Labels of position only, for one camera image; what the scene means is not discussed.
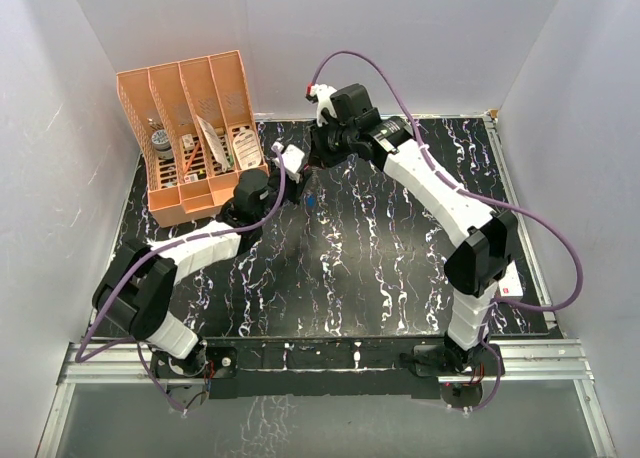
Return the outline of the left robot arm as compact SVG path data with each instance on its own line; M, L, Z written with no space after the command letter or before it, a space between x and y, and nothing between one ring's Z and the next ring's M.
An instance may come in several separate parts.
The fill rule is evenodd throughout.
M194 377L206 367L206 340L176 318L170 302L177 284L201 269L248 252L262 238L275 211L300 201L307 165L250 169L216 218L191 233L161 242L131 239L112 259L92 298L97 312L90 332L108 320L125 337L145 343L173 371Z

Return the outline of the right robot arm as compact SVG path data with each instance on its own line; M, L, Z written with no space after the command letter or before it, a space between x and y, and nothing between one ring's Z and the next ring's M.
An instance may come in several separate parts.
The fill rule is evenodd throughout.
M442 343L409 360L433 371L471 373L481 363L487 316L513 260L516 217L465 196L441 165L425 162L411 125L399 116L382 118L363 85L337 90L310 84L306 98L316 106L310 165L330 168L356 155L406 188L446 232L455 248L444 264L453 288L452 316Z

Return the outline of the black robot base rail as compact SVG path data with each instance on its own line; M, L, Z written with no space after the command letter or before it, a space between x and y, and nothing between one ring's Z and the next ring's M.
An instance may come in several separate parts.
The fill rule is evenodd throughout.
M479 404L481 385L505 366L495 343L463 351L444 336L211 338L187 371L162 352L151 370L210 399L408 395L462 407Z

